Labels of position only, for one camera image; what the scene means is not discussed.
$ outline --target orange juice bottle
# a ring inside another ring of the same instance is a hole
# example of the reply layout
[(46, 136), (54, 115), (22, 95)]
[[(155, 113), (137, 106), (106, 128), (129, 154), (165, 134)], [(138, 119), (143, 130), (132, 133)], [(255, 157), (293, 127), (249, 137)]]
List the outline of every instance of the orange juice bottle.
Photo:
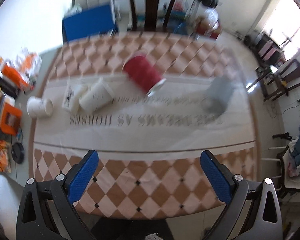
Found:
[(10, 65), (10, 61), (4, 61), (3, 58), (0, 57), (0, 71), (2, 75), (9, 78), (13, 83), (15, 83), (18, 86), (18, 88), (22, 90), (27, 88), (29, 84), (22, 78), (20, 73)]

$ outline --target white cup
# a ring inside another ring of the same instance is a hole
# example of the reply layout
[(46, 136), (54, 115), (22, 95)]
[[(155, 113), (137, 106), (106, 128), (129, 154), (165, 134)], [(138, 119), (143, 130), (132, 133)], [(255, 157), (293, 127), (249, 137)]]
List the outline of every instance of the white cup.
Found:
[(62, 109), (76, 114), (79, 110), (79, 98), (87, 90), (87, 87), (81, 84), (68, 84), (62, 102)]
[(79, 99), (79, 104), (87, 114), (92, 114), (97, 109), (111, 102), (113, 98), (113, 91), (106, 83), (103, 83), (100, 78), (98, 83), (94, 84), (91, 89)]
[(50, 99), (30, 97), (27, 102), (27, 112), (31, 118), (50, 117), (53, 104)]

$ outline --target metal screw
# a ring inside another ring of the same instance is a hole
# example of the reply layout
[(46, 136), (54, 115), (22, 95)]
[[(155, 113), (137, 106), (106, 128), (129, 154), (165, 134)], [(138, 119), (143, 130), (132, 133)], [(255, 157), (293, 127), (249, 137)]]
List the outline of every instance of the metal screw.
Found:
[(243, 180), (243, 177), (242, 177), (241, 175), (239, 175), (239, 174), (236, 174), (236, 175), (234, 176), (234, 178), (235, 178), (236, 180), (238, 180), (238, 181)]
[(272, 180), (269, 178), (265, 178), (265, 183), (270, 185), (272, 184)]
[(57, 180), (63, 180), (65, 178), (65, 176), (63, 175), (63, 174), (59, 174), (58, 176), (57, 176)]
[(30, 179), (28, 179), (28, 180), (27, 180), (27, 183), (28, 183), (28, 184), (32, 184), (32, 183), (34, 183), (34, 178), (30, 178)]

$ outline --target blue panel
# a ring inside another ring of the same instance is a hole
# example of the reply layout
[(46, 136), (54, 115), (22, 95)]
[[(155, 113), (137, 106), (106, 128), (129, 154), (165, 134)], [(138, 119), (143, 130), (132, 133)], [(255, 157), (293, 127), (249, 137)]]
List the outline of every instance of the blue panel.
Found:
[(211, 186), (217, 194), (220, 201), (225, 202), (227, 205), (231, 201), (230, 185), (222, 175), (220, 170), (209, 158), (209, 156), (202, 152), (200, 156), (200, 165), (204, 173), (206, 174)]
[(98, 6), (63, 19), (68, 41), (115, 29), (110, 5)]
[(99, 163), (98, 153), (94, 151), (68, 186), (68, 200), (72, 204), (79, 201)]

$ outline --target diamond pattern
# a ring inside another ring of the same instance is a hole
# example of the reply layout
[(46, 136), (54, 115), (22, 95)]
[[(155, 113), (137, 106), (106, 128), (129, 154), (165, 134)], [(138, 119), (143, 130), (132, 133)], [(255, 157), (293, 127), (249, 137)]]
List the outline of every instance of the diamond pattern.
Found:
[[(98, 36), (65, 44), (50, 66), (49, 79), (120, 72), (136, 50), (145, 50), (147, 59), (161, 73), (211, 77), (240, 71), (222, 48), (209, 41), (194, 41), (163, 33), (128, 33), (124, 37)], [(256, 150), (217, 155), (220, 163), (246, 178), (255, 177)], [(66, 174), (82, 158), (75, 155), (33, 151), (37, 181)], [(199, 158), (164, 161), (120, 161), (100, 159), (76, 209), (118, 219), (164, 219), (202, 212), (220, 206), (203, 173)]]

